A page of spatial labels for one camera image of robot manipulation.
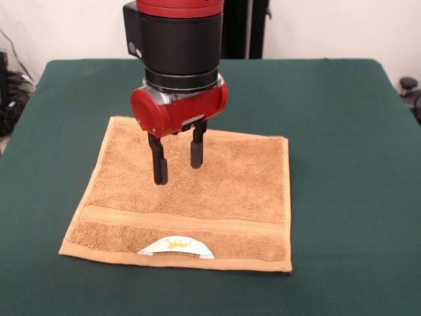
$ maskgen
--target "red gripper housing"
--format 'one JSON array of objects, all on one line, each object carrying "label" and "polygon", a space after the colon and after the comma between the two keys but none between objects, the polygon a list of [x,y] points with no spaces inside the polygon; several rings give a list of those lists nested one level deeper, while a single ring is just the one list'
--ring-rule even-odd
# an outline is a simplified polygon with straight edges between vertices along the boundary
[{"label": "red gripper housing", "polygon": [[156,138],[183,130],[183,126],[197,120],[208,120],[221,113],[228,100],[226,83],[220,87],[186,99],[160,105],[149,92],[139,88],[133,91],[131,103],[134,116],[142,130]]}]

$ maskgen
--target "white wall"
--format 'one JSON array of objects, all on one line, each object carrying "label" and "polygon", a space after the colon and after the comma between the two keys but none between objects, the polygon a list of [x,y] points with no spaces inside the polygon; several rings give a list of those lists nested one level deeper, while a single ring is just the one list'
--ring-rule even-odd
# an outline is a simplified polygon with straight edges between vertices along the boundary
[{"label": "white wall", "polygon": [[271,0],[271,9],[265,58],[368,57],[393,84],[421,81],[421,0]]},{"label": "white wall", "polygon": [[[51,59],[127,58],[126,2],[0,0],[0,26],[38,79]],[[421,0],[271,0],[271,9],[265,58],[369,57],[393,83],[421,80]]]}]

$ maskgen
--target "towel label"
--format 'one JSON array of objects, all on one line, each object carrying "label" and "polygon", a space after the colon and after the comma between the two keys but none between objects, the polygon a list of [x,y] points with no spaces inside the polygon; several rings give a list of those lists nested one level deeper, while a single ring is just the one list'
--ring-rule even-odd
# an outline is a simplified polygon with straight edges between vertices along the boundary
[{"label": "towel label", "polygon": [[153,255],[157,252],[183,252],[199,255],[201,259],[215,259],[206,245],[196,239],[183,236],[169,236],[154,242],[138,252],[140,255]]}]

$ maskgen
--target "green tablecloth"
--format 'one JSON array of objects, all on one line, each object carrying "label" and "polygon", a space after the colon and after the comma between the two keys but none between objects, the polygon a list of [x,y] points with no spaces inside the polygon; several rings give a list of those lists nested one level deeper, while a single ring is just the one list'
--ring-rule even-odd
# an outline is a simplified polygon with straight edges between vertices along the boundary
[{"label": "green tablecloth", "polygon": [[421,315],[421,134],[367,60],[222,61],[211,128],[290,139],[291,275],[57,254],[138,61],[49,63],[0,158],[0,315]]}]

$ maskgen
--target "brown towel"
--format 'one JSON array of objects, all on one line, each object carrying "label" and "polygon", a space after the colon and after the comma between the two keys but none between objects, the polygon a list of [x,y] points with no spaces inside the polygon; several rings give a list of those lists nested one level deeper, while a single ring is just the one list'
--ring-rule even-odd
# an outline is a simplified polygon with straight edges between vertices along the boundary
[{"label": "brown towel", "polygon": [[189,165],[191,132],[162,139],[169,181],[153,182],[147,135],[112,117],[59,253],[153,267],[290,272],[288,141],[209,130]]}]

